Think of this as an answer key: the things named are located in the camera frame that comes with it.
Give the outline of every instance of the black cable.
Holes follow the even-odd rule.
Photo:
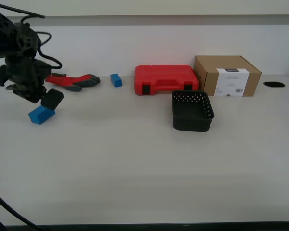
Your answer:
[[[54,61],[55,63],[57,63],[59,65],[59,66],[50,66],[50,67],[46,67],[46,68],[51,68],[51,69],[61,69],[62,68],[62,63],[60,63],[60,61],[58,61],[55,58],[52,58],[48,55],[43,54],[42,51],[40,50],[40,47],[38,48],[38,53],[41,57],[43,57],[45,59],[49,59],[51,61]]]
[[[27,224],[28,226],[32,227],[37,231],[45,231],[45,229],[33,224],[31,221],[27,220],[19,213],[17,213],[14,209],[12,209],[1,197],[0,197],[0,205],[5,208],[9,213],[11,213],[14,217],[21,220],[23,223]]]
[[[45,18],[45,16],[41,15],[41,14],[32,13],[30,11],[20,10],[20,9],[13,8],[13,7],[10,7],[10,6],[5,6],[5,5],[2,5],[2,4],[0,4],[0,8],[6,9],[6,10],[9,10],[9,11],[14,11],[14,12],[17,12],[17,13],[23,13],[23,14],[28,14],[28,15],[31,15],[31,16],[36,16],[37,18]]]
[[[27,19],[29,19],[29,18],[36,18],[36,16],[34,16],[34,15],[25,16],[25,17],[23,17],[23,18],[20,20],[20,22],[21,22],[21,23],[24,23],[24,21],[27,20]]]
[[[42,44],[41,46],[45,45],[47,42],[49,42],[49,40],[51,40],[52,38],[52,35],[51,33],[48,33],[48,32],[43,32],[43,31],[36,31],[37,34],[43,34],[43,35],[48,35],[48,39],[46,39]]]

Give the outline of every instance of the black basket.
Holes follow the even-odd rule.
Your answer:
[[[214,112],[208,95],[199,90],[172,93],[173,127],[179,131],[208,131]]]

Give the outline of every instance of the red plastic case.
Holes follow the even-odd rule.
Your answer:
[[[138,66],[135,70],[135,93],[155,95],[158,91],[198,90],[199,81],[187,65]]]

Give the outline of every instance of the blue cube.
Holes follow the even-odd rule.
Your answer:
[[[112,84],[117,87],[122,87],[122,79],[118,74],[110,75]]]
[[[42,124],[52,117],[56,112],[54,110],[43,107],[42,105],[29,113],[31,122],[34,124]]]

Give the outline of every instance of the white wall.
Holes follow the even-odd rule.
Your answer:
[[[52,33],[43,47],[61,73],[133,76],[142,64],[194,65],[195,55],[242,55],[263,74],[289,76],[289,17],[54,17],[31,21]]]
[[[0,3],[46,16],[289,14],[289,0],[0,0]],[[9,11],[6,15],[18,13]]]

